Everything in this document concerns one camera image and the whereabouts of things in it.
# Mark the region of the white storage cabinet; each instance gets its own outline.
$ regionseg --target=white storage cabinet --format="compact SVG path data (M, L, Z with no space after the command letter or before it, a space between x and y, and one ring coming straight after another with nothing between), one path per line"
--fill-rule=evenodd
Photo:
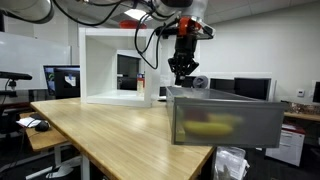
M140 49L146 46L152 31L139 31ZM131 29L79 29L82 102L150 107L152 100L158 97L159 70L153 70L142 59L140 67L144 68L140 68L140 71L145 73L144 95L139 95L137 91L117 89L117 51L135 50L134 34L135 30ZM155 44L155 40L152 40L144 53L152 65L156 62Z

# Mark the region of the wooden table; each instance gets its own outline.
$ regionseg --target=wooden table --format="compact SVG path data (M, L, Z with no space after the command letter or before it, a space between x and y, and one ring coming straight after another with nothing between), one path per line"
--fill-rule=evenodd
M308 121L318 121L320 122L320 115L313 115L313 114L297 114L297 113L290 113L285 112L284 115L286 117L292 117L302 120L308 120Z
M33 113L20 114L20 118L29 117L31 114ZM37 132L35 128L27 128L26 134L34 151L47 150L56 145L68 142L54 127L50 127L46 132Z
M136 108L75 98L31 106L110 179L195 179L214 150L172 145L165 103Z

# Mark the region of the floor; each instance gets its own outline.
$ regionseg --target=floor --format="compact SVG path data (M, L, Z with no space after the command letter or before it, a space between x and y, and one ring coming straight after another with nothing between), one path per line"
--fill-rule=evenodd
M9 140L0 140L0 168L13 162L16 159L30 157L35 153L32 152L28 140L24 139L23 148L19 153L22 137L11 138ZM320 149L320 147L305 145L302 152L302 161L300 167L288 165L286 163L274 160L264 156L263 151L255 149L246 149L246 159L250 164L250 169L245 177L246 180L319 180L320 179L320 157L317 157L312 149ZM63 151L63 159L68 159L77 155L77 151L73 148ZM2 174L2 180L23 180L26 175L39 171L45 167L53 165L54 157L48 156L32 163L15 167ZM91 179L102 180L102 174L91 166ZM64 178L56 178L57 180L77 180L80 179L80 168L75 170ZM44 180L45 175L35 180Z

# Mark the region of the whiteboard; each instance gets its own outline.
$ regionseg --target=whiteboard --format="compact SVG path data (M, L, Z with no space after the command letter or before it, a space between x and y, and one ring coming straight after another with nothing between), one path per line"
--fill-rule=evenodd
M0 71L32 76L18 80L16 90L47 89L43 65L70 65L70 51L70 46L0 32ZM0 79L0 90L6 81Z

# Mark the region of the banana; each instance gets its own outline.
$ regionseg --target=banana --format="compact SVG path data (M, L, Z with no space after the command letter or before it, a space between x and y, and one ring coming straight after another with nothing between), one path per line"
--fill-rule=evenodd
M234 116L230 114L213 114L209 113L207 114L207 120L208 122L216 122L216 123L223 123L223 124L229 124L229 125L236 125L242 123L242 118L239 116Z
M185 121L185 131L200 136L224 136L233 132L233 127L224 123Z

